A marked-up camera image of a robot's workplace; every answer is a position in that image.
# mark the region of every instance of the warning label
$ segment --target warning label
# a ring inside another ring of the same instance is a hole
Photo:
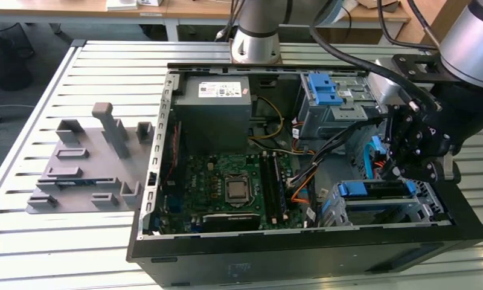
[[[199,98],[241,98],[242,83],[239,82],[202,82],[198,85]]]

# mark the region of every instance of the yellow wire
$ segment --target yellow wire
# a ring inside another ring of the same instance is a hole
[[[274,106],[274,104],[263,97],[258,96],[258,98],[263,99],[266,101],[266,103],[270,105],[270,107],[275,110],[277,114],[279,115],[279,126],[277,128],[277,131],[274,133],[271,133],[270,135],[263,135],[263,136],[250,136],[249,139],[254,140],[254,139],[269,139],[271,138],[273,136],[278,135],[281,133],[281,130],[282,130],[282,127],[285,125],[285,122],[282,120],[282,115],[281,115],[281,112],[278,110],[278,108]]]

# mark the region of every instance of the metal table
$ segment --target metal table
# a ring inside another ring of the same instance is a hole
[[[394,47],[339,48],[367,60],[411,52]],[[339,63],[317,45],[282,44],[281,50],[285,63]],[[168,62],[229,62],[227,46],[88,41],[70,48],[0,168],[0,289],[154,289],[140,267],[125,261],[132,212],[28,215],[24,208],[58,140],[60,120],[76,118],[85,127],[98,126],[90,116],[93,104],[110,102],[125,126],[156,122]],[[459,187],[483,223],[483,132],[467,140],[456,160],[463,174]],[[483,289],[483,243],[398,274],[239,285],[269,286]]]

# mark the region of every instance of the screw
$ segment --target screw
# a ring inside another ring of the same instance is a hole
[[[419,106],[415,104],[414,101],[410,101],[409,106],[414,112],[418,112],[421,110]]]
[[[394,167],[393,168],[393,173],[394,173],[395,176],[399,176],[401,175],[401,170],[399,170],[398,167]]]

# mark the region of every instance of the black cable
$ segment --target black cable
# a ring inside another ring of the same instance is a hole
[[[263,143],[261,143],[258,140],[255,140],[255,139],[250,139],[250,141],[251,142],[254,142],[257,145],[259,145],[261,147],[263,147],[266,150],[269,150],[269,151],[274,151],[275,150],[275,148],[270,148],[270,147],[267,147],[267,146],[265,146],[263,145]]]
[[[383,121],[386,116],[371,118],[366,121],[358,121],[353,123],[349,127],[346,127],[342,131],[339,131],[322,145],[321,149],[317,151],[311,158],[311,164],[291,180],[291,183],[295,183],[301,180],[307,174],[318,167],[319,163],[323,160],[323,156],[329,154],[334,149],[337,149],[341,145],[346,143],[349,138],[353,136],[353,133],[369,125],[378,125]]]
[[[342,51],[339,51],[337,48],[334,48],[333,45],[326,43],[323,40],[321,34],[318,33],[317,29],[314,27],[309,28],[310,35],[313,36],[317,43],[321,45],[323,50],[329,52],[334,57],[337,57],[339,60],[355,65],[359,68],[363,68],[366,71],[370,71],[374,74],[378,74],[379,76],[385,77],[386,79],[395,82],[403,90],[411,94],[417,99],[422,101],[422,104],[425,105],[425,109],[427,111],[436,111],[438,106],[435,101],[432,100],[431,94],[422,90],[413,82],[410,82],[402,75],[399,75],[397,72],[389,70],[383,66],[377,65],[375,63],[369,62],[367,60],[359,59]]]
[[[235,13],[234,13],[233,21],[231,21],[231,23],[230,23],[230,25],[229,25],[229,28],[227,28],[227,31],[226,31],[226,33],[225,33],[225,41],[229,41],[229,35],[231,35],[233,26],[234,26],[234,23],[235,23],[235,21],[237,21],[237,19],[238,19],[239,12],[241,12],[241,10],[242,10],[242,8],[243,8],[245,1],[246,1],[246,0],[241,0],[238,10],[237,10],[237,11],[235,11]]]
[[[237,4],[238,0],[231,0],[231,8],[229,9],[229,19],[227,19],[227,24],[225,24],[225,27],[222,28],[222,30],[218,32],[221,33],[223,31],[223,33],[226,33],[227,28],[231,24],[233,21],[233,17],[234,17],[234,3]],[[221,39],[221,37],[215,37],[214,42],[217,42]]]
[[[386,29],[386,24],[385,24],[385,16],[383,16],[383,5],[382,5],[383,1],[378,0],[378,18],[379,18],[379,25],[381,25],[381,30],[383,32],[383,37],[386,38],[386,40],[391,43],[395,44],[401,47],[409,47],[409,48],[417,48],[418,50],[436,50],[436,47],[434,45],[428,45],[428,44],[419,44],[419,43],[410,43],[410,42],[402,42],[395,40],[389,33],[389,30]]]
[[[351,13],[349,12],[349,10],[342,6],[342,9],[347,12],[347,16],[349,16],[349,29],[346,32],[346,37],[343,38],[343,42],[345,43],[349,39],[349,34],[351,33],[351,29],[353,29],[353,16]]]
[[[263,131],[265,131],[265,135],[270,135],[270,132],[267,131],[267,126],[265,126],[265,127],[263,127]],[[271,137],[271,138],[270,138],[270,141],[274,143],[274,145],[275,145],[275,147],[277,147],[278,149],[283,149],[283,148],[281,147],[279,143],[277,142],[277,140],[275,140],[275,138],[274,138],[274,137]]]
[[[421,22],[422,28],[430,27],[428,23],[426,21],[426,18],[421,13],[419,8],[417,7],[414,0],[409,0],[409,6],[411,8],[411,11],[413,11],[413,14],[415,15],[417,20],[419,20],[419,22]]]
[[[432,43],[436,46],[439,46],[440,44],[439,44],[439,41],[438,41],[438,39],[435,37],[435,33],[432,32],[431,26],[428,25],[428,23],[426,21],[426,18],[421,13],[419,8],[417,7],[417,4],[415,4],[414,0],[409,0],[409,6],[411,8],[411,11],[413,11],[413,14],[415,15],[417,20],[419,20],[419,22],[421,22],[421,26],[425,29],[428,38],[431,39]]]

